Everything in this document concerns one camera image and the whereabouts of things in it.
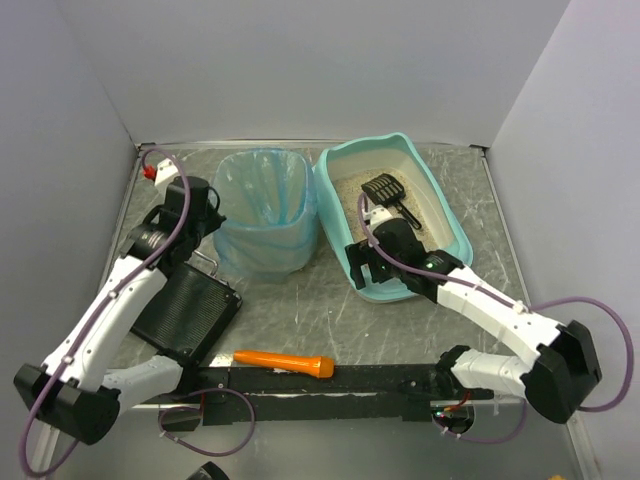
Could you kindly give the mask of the trash bin with blue bag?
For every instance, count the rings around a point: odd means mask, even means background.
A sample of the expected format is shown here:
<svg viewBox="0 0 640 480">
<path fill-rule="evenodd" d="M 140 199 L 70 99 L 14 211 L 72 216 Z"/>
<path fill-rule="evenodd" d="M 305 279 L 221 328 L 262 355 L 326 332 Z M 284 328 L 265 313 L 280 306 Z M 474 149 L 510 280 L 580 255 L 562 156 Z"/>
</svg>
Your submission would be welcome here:
<svg viewBox="0 0 640 480">
<path fill-rule="evenodd" d="M 310 162 L 283 149 L 233 153 L 219 164 L 213 187 L 226 217 L 213 233 L 221 269 L 279 281 L 302 269 L 318 239 L 318 201 Z"/>
</svg>

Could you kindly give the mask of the black litter scoop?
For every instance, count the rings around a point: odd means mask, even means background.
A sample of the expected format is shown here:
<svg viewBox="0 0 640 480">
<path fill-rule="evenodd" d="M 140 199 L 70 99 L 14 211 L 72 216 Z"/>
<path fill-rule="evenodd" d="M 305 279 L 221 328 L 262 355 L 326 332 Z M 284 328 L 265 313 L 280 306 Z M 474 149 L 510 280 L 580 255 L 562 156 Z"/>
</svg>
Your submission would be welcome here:
<svg viewBox="0 0 640 480">
<path fill-rule="evenodd" d="M 416 230 L 422 229 L 421 222 L 402 203 L 406 198 L 406 190 L 396 177 L 388 173 L 382 173 L 363 183 L 361 188 L 377 205 L 394 207 L 412 228 Z"/>
</svg>

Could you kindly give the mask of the light blue litter box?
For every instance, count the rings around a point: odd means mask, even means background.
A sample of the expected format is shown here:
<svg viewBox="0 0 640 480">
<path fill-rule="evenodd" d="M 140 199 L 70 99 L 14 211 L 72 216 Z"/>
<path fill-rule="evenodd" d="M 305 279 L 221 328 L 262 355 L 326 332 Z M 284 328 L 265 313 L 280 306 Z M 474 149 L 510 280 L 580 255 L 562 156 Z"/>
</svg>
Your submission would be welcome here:
<svg viewBox="0 0 640 480">
<path fill-rule="evenodd" d="M 393 175 L 405 188 L 402 203 L 422 228 L 416 237 L 427 250 L 442 249 L 469 265 L 471 243 L 450 208 L 434 174 L 403 133 L 365 137 L 325 149 L 313 167 L 319 218 L 340 266 L 350 266 L 345 247 L 365 238 L 358 221 L 361 184 L 381 174 Z"/>
</svg>

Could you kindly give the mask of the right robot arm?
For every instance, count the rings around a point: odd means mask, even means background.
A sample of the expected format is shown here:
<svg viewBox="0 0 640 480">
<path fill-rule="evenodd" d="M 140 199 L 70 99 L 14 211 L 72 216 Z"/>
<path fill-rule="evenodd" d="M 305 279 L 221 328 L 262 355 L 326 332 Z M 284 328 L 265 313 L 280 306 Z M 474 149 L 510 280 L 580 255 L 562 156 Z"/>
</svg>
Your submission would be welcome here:
<svg viewBox="0 0 640 480">
<path fill-rule="evenodd" d="M 594 342 L 583 324 L 564 325 L 535 313 L 482 281 L 457 257 L 426 250 L 406 220 L 383 208 L 360 223 L 365 240 L 345 249 L 356 288 L 397 279 L 510 350 L 504 356 L 457 346 L 444 353 L 440 367 L 463 388 L 524 398 L 540 415 L 563 424 L 600 382 Z"/>
</svg>

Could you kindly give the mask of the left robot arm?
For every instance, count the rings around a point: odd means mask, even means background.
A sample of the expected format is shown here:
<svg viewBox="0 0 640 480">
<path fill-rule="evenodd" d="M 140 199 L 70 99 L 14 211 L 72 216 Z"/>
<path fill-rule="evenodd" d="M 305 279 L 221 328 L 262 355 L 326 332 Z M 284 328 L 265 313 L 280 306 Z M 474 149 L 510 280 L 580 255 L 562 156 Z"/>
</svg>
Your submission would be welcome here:
<svg viewBox="0 0 640 480">
<path fill-rule="evenodd" d="M 146 306 L 224 221 L 211 204 L 211 190 L 198 177 L 172 180 L 163 204 L 132 231 L 131 247 L 72 333 L 41 365 L 20 367 L 14 385 L 30 420 L 93 445 L 122 412 L 178 387 L 184 367 L 170 356 L 130 367 L 122 379 L 107 369 Z"/>
</svg>

